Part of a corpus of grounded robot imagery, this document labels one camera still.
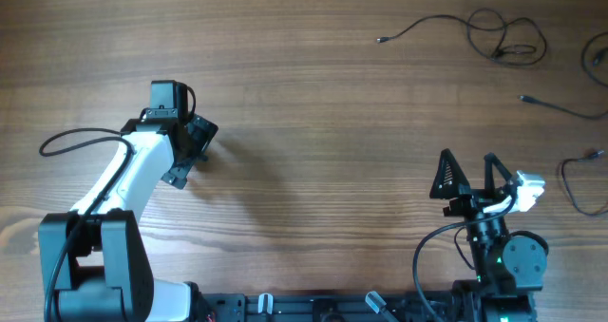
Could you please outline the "thin black cable small plug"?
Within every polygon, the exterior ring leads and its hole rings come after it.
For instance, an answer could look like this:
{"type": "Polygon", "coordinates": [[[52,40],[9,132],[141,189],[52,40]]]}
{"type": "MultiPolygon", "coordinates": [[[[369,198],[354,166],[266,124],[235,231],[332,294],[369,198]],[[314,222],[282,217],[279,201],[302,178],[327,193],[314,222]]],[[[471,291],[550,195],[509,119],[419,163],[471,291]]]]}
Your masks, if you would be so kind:
{"type": "Polygon", "coordinates": [[[588,218],[607,217],[607,203],[593,202],[593,199],[599,198],[599,186],[583,173],[604,157],[605,151],[597,149],[584,156],[566,158],[558,167],[565,197],[577,213],[588,218]]]}

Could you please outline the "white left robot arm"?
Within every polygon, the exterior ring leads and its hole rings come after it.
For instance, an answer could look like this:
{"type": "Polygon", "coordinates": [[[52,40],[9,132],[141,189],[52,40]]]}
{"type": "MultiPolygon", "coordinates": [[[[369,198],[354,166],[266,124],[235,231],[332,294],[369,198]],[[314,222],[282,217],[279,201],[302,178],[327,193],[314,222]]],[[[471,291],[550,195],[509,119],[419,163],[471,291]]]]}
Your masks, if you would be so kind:
{"type": "Polygon", "coordinates": [[[46,321],[213,321],[193,282],[153,276],[139,221],[159,181],[181,189],[218,127],[196,112],[184,83],[150,86],[150,104],[98,142],[117,152],[91,190],[66,213],[39,225],[46,321]]]}

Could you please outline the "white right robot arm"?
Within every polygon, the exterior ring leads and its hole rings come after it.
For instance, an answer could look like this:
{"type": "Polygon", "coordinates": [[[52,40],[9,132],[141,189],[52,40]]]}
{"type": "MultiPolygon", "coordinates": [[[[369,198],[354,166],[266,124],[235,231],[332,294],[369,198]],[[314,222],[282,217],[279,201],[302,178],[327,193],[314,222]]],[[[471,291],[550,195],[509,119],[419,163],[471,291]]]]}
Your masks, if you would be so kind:
{"type": "Polygon", "coordinates": [[[529,231],[511,232],[507,214],[526,213],[544,193],[545,180],[509,172],[492,153],[484,156],[484,187],[474,189],[450,150],[440,154],[429,197],[446,199],[447,218],[461,218],[474,280],[457,280],[450,299],[428,300],[437,321],[535,321],[533,293],[543,287],[548,243],[529,231]]]}

